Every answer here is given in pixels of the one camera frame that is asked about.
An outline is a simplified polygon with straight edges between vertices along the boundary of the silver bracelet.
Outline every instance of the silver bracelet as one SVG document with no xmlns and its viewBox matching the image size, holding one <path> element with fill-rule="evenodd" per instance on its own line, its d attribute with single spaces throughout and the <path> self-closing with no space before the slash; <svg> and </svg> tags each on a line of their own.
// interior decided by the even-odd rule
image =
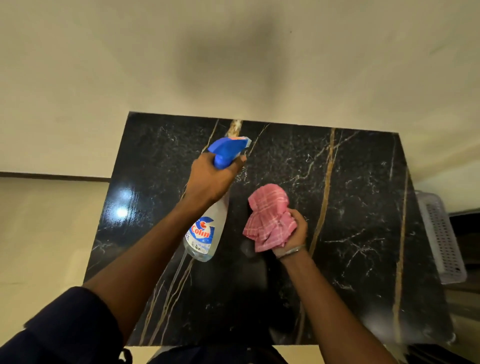
<svg viewBox="0 0 480 364">
<path fill-rule="evenodd" d="M 277 256 L 276 258 L 277 258 L 277 259 L 281 259 L 281 258 L 283 258 L 283 257 L 285 257 L 285 256 L 287 256 L 287 255 L 294 254 L 294 253 L 296 253 L 297 251 L 301 250 L 301 249 L 304 248 L 304 247 L 305 247 L 305 244 L 302 244 L 302 245 L 300 245 L 300 246 L 296 246 L 295 248 L 292 248 L 292 249 L 286 251 L 286 252 L 283 253 L 281 256 Z"/>
</svg>

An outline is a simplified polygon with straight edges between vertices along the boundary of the blue spray trigger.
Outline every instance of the blue spray trigger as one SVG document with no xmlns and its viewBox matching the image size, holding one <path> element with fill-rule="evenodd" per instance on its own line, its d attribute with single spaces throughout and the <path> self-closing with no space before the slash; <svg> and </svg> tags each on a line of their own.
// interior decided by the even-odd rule
<svg viewBox="0 0 480 364">
<path fill-rule="evenodd" d="M 251 140 L 246 136 L 235 138 L 220 138 L 208 147 L 208 151 L 215 155 L 213 165 L 218 170 L 223 170 L 232 164 L 240 152 L 250 145 Z"/>
</svg>

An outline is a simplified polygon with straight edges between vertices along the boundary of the pink cloth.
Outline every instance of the pink cloth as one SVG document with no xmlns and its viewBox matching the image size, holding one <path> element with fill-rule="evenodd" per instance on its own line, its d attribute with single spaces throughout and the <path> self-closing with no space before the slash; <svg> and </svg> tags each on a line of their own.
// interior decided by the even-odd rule
<svg viewBox="0 0 480 364">
<path fill-rule="evenodd" d="M 248 202 L 253 212 L 243 229 L 243 235 L 255 240 L 255 251 L 264 252 L 285 246 L 297 228 L 295 219 L 287 209 L 289 201 L 285 191 L 276 184 L 267 184 L 256 190 Z"/>
</svg>

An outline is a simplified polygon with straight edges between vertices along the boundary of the plastic crate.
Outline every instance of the plastic crate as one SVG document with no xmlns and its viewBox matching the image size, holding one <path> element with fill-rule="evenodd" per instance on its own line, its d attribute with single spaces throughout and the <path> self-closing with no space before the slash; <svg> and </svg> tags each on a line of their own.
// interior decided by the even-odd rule
<svg viewBox="0 0 480 364">
<path fill-rule="evenodd" d="M 416 191 L 420 213 L 442 284 L 467 280 L 467 271 L 441 198 Z"/>
</svg>

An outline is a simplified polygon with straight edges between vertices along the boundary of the cleaning liquid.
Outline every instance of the cleaning liquid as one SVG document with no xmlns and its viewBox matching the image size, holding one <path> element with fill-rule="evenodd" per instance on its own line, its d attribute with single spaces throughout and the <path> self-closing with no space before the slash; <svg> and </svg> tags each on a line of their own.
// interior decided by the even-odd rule
<svg viewBox="0 0 480 364">
<path fill-rule="evenodd" d="M 218 170 L 227 168 L 240 152 L 250 145 L 246 136 L 221 138 L 208 148 L 215 154 L 213 165 Z M 227 220 L 229 191 L 215 202 L 187 231 L 183 238 L 185 250 L 195 259 L 206 262 L 215 254 Z"/>
</svg>

